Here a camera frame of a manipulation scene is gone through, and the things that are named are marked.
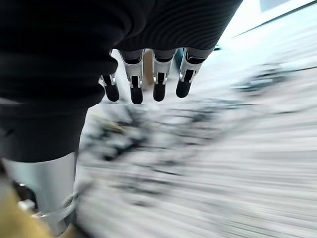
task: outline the metal finger segment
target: metal finger segment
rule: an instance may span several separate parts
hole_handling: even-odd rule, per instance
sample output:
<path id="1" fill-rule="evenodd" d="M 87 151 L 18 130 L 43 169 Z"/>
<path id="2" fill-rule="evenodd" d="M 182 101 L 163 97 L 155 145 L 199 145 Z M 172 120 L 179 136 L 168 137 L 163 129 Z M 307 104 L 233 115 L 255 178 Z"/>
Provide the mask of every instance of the metal finger segment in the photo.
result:
<path id="1" fill-rule="evenodd" d="M 165 86 L 170 67 L 177 49 L 169 51 L 153 50 L 153 98 L 160 102 L 165 97 Z"/>
<path id="2" fill-rule="evenodd" d="M 188 95 L 194 77 L 197 75 L 203 62 L 212 51 L 213 49 L 184 49 L 184 55 L 179 71 L 179 81 L 176 88 L 176 95 L 179 98 L 185 98 Z"/>
<path id="3" fill-rule="evenodd" d="M 119 90 L 115 81 L 115 74 L 101 76 L 101 80 L 104 84 L 106 95 L 108 99 L 112 102 L 116 102 L 119 100 Z"/>
<path id="4" fill-rule="evenodd" d="M 123 59 L 125 72 L 130 85 L 131 100 L 134 104 L 141 104 L 143 101 L 142 79 L 144 50 L 119 52 Z"/>

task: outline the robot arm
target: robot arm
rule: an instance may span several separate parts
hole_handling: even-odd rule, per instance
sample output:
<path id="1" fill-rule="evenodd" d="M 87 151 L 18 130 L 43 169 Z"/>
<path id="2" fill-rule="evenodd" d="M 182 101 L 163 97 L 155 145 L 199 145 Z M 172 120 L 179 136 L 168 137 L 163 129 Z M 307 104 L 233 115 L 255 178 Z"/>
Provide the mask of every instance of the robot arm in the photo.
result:
<path id="1" fill-rule="evenodd" d="M 142 103 L 142 57 L 153 49 L 162 101 L 176 49 L 176 95 L 186 97 L 242 0 L 5 0 L 0 8 L 0 154 L 22 209 L 54 237 L 71 222 L 80 133 L 87 109 L 118 100 L 118 49 L 133 103 Z"/>

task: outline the silver metal cylinder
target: silver metal cylinder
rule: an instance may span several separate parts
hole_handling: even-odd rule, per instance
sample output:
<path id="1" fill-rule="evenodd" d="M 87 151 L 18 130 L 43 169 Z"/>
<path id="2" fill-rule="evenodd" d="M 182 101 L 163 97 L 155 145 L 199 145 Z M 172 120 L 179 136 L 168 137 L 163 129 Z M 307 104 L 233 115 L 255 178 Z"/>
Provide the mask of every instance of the silver metal cylinder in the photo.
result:
<path id="1" fill-rule="evenodd" d="M 27 187 L 35 195 L 35 201 L 21 201 L 19 207 L 33 212 L 32 217 L 42 219 L 52 236 L 64 233 L 70 223 L 70 219 L 66 218 L 73 212 L 77 201 L 74 196 L 74 153 L 38 163 L 3 159 L 3 164 L 13 181 Z"/>

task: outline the blurred floor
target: blurred floor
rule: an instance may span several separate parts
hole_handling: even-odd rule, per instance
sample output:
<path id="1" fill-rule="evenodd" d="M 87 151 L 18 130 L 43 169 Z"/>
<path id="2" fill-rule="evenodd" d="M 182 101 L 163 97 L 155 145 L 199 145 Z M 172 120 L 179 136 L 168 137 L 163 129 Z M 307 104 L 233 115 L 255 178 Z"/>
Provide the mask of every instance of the blurred floor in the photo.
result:
<path id="1" fill-rule="evenodd" d="M 316 11 L 315 4 L 226 43 L 230 50 L 210 56 L 191 94 L 235 98 L 228 86 L 252 75 L 256 64 L 315 63 Z M 97 238 L 315 238 L 316 74 L 316 69 L 295 72 L 287 82 L 247 99 L 259 104 L 257 116 L 194 156 L 183 148 L 186 173 L 170 177 L 172 191 L 154 206 L 129 204 L 127 194 L 115 187 L 120 181 L 111 166 L 85 168 L 96 184 L 82 197 L 81 225 Z M 160 105 L 189 102 L 190 96 L 176 98 L 176 83 L 174 72 Z M 154 103 L 151 93 L 145 103 Z"/>

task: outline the black sleeve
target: black sleeve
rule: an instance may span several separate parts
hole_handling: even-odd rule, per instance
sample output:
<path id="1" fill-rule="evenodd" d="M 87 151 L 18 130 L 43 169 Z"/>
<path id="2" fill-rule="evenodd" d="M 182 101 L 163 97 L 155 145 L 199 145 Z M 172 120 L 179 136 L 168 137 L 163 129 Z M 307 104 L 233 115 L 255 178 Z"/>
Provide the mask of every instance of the black sleeve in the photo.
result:
<path id="1" fill-rule="evenodd" d="M 78 149 L 87 109 L 104 95 L 99 76 L 117 68 L 109 51 L 142 30 L 149 5 L 134 0 L 1 1 L 3 157 L 38 162 Z"/>

